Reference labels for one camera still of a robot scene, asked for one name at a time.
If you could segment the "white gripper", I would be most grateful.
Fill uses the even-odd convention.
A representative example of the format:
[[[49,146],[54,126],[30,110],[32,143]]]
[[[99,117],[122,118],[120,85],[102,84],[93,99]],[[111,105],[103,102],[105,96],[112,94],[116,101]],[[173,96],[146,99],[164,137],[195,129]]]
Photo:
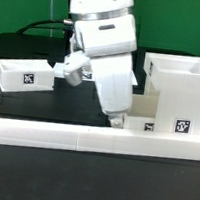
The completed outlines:
[[[123,128],[123,113],[132,106],[132,62],[130,53],[90,60],[102,112],[114,114],[112,128]]]

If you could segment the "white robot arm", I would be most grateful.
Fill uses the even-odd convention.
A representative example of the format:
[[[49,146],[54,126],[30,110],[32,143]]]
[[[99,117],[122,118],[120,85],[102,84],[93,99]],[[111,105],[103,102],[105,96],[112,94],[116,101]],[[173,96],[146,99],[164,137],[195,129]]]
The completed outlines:
[[[132,106],[132,55],[137,50],[133,0],[70,0],[73,36],[63,74],[73,86],[89,66],[102,112],[122,128]]]

